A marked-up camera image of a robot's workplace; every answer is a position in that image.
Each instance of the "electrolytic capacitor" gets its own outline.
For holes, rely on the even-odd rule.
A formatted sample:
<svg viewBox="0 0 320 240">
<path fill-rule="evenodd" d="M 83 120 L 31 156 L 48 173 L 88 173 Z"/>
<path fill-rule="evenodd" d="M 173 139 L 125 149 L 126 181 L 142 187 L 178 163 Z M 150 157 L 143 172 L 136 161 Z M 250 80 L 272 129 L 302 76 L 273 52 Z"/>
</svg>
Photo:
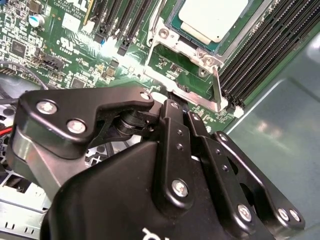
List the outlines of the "electrolytic capacitor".
<svg viewBox="0 0 320 240">
<path fill-rule="evenodd" d="M 38 28 L 45 24 L 45 18 L 40 14 L 29 16 L 29 23 L 32 27 Z"/>
</svg>

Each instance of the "capacitor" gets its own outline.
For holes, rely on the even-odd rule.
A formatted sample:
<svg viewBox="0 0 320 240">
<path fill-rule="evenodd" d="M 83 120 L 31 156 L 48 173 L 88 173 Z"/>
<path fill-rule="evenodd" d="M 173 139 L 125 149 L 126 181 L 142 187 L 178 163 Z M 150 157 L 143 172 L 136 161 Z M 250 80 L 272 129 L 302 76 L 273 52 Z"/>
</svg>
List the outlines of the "capacitor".
<svg viewBox="0 0 320 240">
<path fill-rule="evenodd" d="M 29 23 L 32 27 L 38 28 L 45 24 L 45 18 L 40 14 L 29 16 Z"/>
</svg>

